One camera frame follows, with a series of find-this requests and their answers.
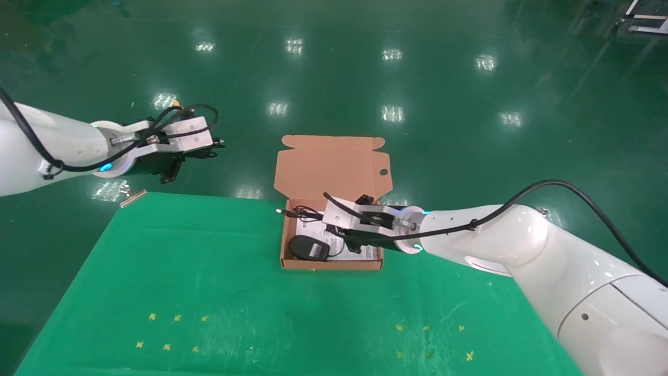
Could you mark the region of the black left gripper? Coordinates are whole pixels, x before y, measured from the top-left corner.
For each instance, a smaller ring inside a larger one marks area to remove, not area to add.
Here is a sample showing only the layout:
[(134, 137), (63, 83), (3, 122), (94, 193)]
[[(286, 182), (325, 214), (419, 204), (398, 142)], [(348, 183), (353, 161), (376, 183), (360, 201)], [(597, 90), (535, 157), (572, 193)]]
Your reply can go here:
[(212, 145), (186, 152), (156, 152), (135, 160), (132, 167), (123, 176), (137, 174), (154, 174), (159, 176), (160, 185), (172, 183), (181, 171), (182, 162), (186, 158), (191, 159), (214, 159), (218, 154), (217, 148), (225, 148), (221, 138), (213, 138)]

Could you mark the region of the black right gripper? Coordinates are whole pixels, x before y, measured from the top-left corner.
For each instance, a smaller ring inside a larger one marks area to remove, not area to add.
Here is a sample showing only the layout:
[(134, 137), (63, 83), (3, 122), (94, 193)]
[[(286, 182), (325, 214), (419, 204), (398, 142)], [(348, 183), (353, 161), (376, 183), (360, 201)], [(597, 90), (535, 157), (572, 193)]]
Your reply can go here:
[[(375, 205), (375, 202), (374, 197), (365, 194), (357, 199), (357, 205)], [(365, 246), (405, 254), (396, 241), (379, 234), (344, 234), (343, 239), (343, 250), (351, 254), (361, 255)]]

